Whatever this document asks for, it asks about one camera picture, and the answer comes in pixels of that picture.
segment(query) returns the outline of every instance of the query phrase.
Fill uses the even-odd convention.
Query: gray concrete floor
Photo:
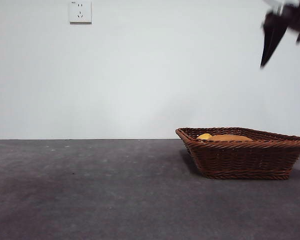
[[[300,240],[289,180],[213,180],[180,140],[0,140],[0,240]]]

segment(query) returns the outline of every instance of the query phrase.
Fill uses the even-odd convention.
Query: electrical outlet
[[[92,23],[91,1],[72,1],[69,3],[70,23]]]

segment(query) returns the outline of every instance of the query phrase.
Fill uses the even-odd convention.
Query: food in basket
[[[207,140],[209,138],[211,138],[212,135],[209,134],[209,133],[205,133],[205,134],[201,134],[200,136],[197,137],[197,139],[200,139],[200,140]]]
[[[253,141],[251,138],[246,136],[231,135],[231,134],[215,135],[209,137],[207,140],[209,141]]]

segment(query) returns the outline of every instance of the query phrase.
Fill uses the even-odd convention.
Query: concrete surface
[[[289,180],[213,180],[180,140],[0,140],[0,240],[300,240]]]

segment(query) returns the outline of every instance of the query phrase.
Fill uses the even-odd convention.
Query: brown wicker basket
[[[300,156],[300,137],[240,127],[179,128],[199,171],[212,179],[286,180]],[[197,136],[240,135],[253,141],[198,140]]]

